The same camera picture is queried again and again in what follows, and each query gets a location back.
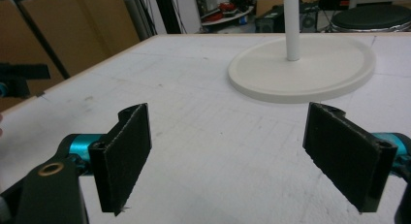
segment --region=floor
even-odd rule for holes
[[[321,11],[318,13],[317,31],[324,32],[330,24],[330,19],[337,14],[335,11]],[[246,24],[240,24],[237,19],[218,25],[203,28],[203,33],[236,34],[256,33],[255,16],[248,15]]]

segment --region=round black seat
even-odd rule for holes
[[[335,32],[395,32],[411,25],[411,10],[396,5],[353,8],[332,18]]]

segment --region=bolt hole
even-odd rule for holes
[[[40,176],[51,176],[60,172],[64,168],[62,163],[47,164],[39,170]]]

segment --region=cable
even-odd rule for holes
[[[156,26],[155,26],[154,13],[153,13],[153,9],[151,7],[151,0],[146,0],[145,3],[149,4],[148,7],[150,8],[150,12],[151,12],[150,21],[151,21],[151,24],[152,24],[152,27],[153,27],[153,32],[154,32],[155,35],[157,35],[157,29],[156,29]]]
[[[187,34],[187,30],[185,30],[185,26],[182,23],[181,15],[180,15],[180,12],[179,12],[178,0],[175,0],[175,2],[177,4],[176,6],[175,6],[174,0],[172,0],[172,2],[173,2],[174,10],[177,12],[177,15],[178,15],[178,18],[179,18],[180,28],[184,31],[185,34]]]
[[[144,15],[145,15],[145,19],[147,21],[148,27],[149,27],[150,35],[151,36],[157,35],[157,30],[155,28],[154,19],[153,17],[150,16],[147,6],[145,5],[145,3],[148,3],[151,7],[151,3],[147,1],[144,2],[144,0],[139,0],[139,3],[141,4],[142,10],[144,11]]]
[[[168,34],[181,34],[182,30],[175,12],[174,0],[156,0]]]
[[[327,13],[326,13],[326,11],[325,11],[324,9],[321,9],[321,11],[323,11],[324,16],[326,17],[327,22],[329,23],[329,25],[328,25],[327,27],[325,27],[324,29],[325,29],[326,32],[330,32],[331,29],[332,29],[332,21],[329,19],[329,16],[327,16]],[[334,11],[332,12],[332,18],[333,18],[333,16],[335,15],[335,12],[336,12],[336,10],[334,10]]]
[[[335,13],[336,13],[336,9],[334,9],[334,11],[332,12],[332,18],[335,15]],[[329,30],[332,31],[332,22],[331,21],[330,21],[329,28],[330,28]]]

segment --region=white tabletop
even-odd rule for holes
[[[376,53],[375,73],[323,103],[368,132],[411,136],[411,35],[351,36]],[[359,214],[302,148],[308,105],[253,100],[230,85],[231,60],[278,37],[155,37],[4,112],[0,188],[67,135],[105,134],[119,111],[148,103],[153,148],[125,212],[101,213],[94,178],[80,178],[91,223],[393,223],[402,179],[390,176],[376,213]]]

